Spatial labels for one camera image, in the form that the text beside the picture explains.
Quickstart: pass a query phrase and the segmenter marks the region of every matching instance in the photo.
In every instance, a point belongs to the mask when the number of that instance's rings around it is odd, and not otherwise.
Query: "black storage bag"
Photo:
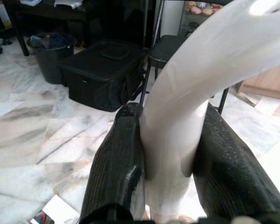
[[[146,52],[132,43],[101,40],[60,61],[69,97],[104,111],[116,111],[141,92]]]

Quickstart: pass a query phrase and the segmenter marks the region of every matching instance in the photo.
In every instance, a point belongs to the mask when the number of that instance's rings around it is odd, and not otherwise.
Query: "black trash bin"
[[[35,51],[37,63],[45,80],[51,84],[65,84],[62,72],[57,65],[58,60],[74,55],[74,38],[66,33],[40,33],[37,37],[60,35],[63,39],[62,46],[45,48],[32,46],[30,39],[27,45]]]

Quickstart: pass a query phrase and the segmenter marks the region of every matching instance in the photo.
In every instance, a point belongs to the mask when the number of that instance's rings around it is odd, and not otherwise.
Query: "white tube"
[[[152,218],[176,218],[207,100],[280,64],[280,0],[235,0],[203,23],[156,80],[140,121]],[[255,10],[255,4],[263,6]]]

